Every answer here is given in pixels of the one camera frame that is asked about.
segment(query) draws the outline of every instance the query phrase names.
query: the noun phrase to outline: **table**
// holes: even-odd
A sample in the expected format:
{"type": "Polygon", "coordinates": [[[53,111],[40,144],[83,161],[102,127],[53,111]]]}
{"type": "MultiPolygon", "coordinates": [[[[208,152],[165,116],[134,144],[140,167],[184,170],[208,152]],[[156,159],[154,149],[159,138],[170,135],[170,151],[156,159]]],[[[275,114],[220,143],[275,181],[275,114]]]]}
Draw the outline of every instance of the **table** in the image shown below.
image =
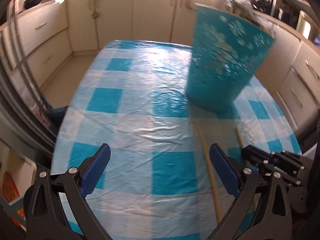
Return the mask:
{"type": "MultiPolygon", "coordinates": [[[[92,156],[102,143],[111,159],[86,200],[115,239],[205,239],[216,227],[203,149],[194,119],[210,146],[240,163],[235,127],[244,143],[300,154],[283,113],[252,77],[226,113],[198,108],[184,94],[191,47],[113,41],[82,79],[60,128],[52,174],[92,156]]],[[[218,181],[221,209],[233,197],[218,181]]],[[[65,196],[71,227],[79,232],[65,196]]]]}

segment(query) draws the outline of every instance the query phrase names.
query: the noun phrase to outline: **frying pan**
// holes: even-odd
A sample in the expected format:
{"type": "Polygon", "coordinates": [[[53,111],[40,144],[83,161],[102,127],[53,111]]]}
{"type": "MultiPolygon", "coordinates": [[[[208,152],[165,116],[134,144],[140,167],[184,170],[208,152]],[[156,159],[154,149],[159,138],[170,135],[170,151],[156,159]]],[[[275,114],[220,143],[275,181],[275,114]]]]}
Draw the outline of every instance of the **frying pan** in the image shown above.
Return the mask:
{"type": "Polygon", "coordinates": [[[33,6],[38,5],[39,3],[41,3],[42,0],[25,0],[23,3],[23,8],[25,10],[32,8],[33,6]]]}

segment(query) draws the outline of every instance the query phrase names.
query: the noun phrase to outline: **bright light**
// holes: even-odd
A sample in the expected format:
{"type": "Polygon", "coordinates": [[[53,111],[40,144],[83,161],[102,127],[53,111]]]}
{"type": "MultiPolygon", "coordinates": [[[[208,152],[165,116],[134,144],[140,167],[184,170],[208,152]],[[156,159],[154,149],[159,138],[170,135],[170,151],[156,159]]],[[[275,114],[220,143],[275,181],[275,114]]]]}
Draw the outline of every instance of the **bright light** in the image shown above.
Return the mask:
{"type": "Polygon", "coordinates": [[[303,37],[308,39],[310,31],[311,31],[311,25],[310,25],[310,23],[306,22],[304,25],[304,28],[303,28],[303,33],[302,33],[303,37]]]}
{"type": "Polygon", "coordinates": [[[60,4],[61,4],[61,3],[63,3],[63,2],[64,2],[64,0],[55,0],[55,1],[54,1],[54,4],[56,4],[56,3],[60,3],[60,4]]]}

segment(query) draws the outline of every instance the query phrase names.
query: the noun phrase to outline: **wooden stick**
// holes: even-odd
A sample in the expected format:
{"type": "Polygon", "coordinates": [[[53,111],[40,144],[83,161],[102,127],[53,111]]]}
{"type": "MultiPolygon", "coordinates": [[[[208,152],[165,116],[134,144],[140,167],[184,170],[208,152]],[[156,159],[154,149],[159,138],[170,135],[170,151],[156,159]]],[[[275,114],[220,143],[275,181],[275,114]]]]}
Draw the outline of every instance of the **wooden stick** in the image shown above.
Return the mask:
{"type": "MultiPolygon", "coordinates": [[[[243,143],[243,139],[242,139],[242,136],[241,136],[241,133],[238,129],[238,127],[236,127],[236,135],[237,135],[237,139],[238,139],[238,142],[239,142],[239,145],[241,147],[241,149],[243,149],[245,147],[244,143],[243,143]]],[[[248,160],[245,160],[245,164],[250,167],[251,166],[251,163],[248,161],[248,160]]],[[[256,196],[253,197],[252,199],[252,207],[253,207],[253,210],[256,210],[258,206],[258,199],[256,196]]]]}
{"type": "Polygon", "coordinates": [[[207,170],[209,173],[209,180],[210,180],[210,184],[212,187],[212,197],[213,197],[214,207],[216,210],[217,222],[220,223],[223,216],[222,216],[222,212],[221,212],[220,196],[218,194],[218,186],[217,186],[216,176],[214,174],[212,163],[209,158],[209,149],[207,147],[207,142],[202,134],[202,130],[201,130],[201,127],[200,127],[198,120],[197,119],[193,119],[193,120],[194,120],[194,123],[195,123],[196,128],[199,133],[199,137],[200,137],[200,141],[201,141],[201,145],[202,145],[202,149],[203,149],[203,153],[204,153],[204,158],[205,158],[206,164],[207,164],[207,170]]]}

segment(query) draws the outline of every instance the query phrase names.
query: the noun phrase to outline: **silver bolt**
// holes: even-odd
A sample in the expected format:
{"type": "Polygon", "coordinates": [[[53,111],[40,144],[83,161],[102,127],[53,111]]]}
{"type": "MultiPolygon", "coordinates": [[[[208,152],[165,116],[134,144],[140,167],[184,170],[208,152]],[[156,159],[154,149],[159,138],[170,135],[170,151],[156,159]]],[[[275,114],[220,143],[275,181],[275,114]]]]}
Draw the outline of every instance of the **silver bolt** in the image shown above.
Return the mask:
{"type": "Polygon", "coordinates": [[[46,173],[45,171],[43,171],[43,172],[41,172],[41,173],[39,174],[39,177],[40,177],[40,178],[44,178],[45,176],[47,176],[47,173],[46,173]]]}
{"type": "Polygon", "coordinates": [[[245,173],[245,174],[251,174],[252,173],[252,170],[251,169],[249,169],[249,168],[244,168],[243,169],[243,172],[245,173]]]}
{"type": "Polygon", "coordinates": [[[76,167],[72,167],[69,169],[69,173],[74,174],[77,172],[77,168],[76,167]]]}
{"type": "Polygon", "coordinates": [[[280,175],[279,172],[275,172],[275,173],[273,174],[273,176],[275,176],[277,179],[279,179],[279,178],[281,177],[281,175],[280,175]]]}

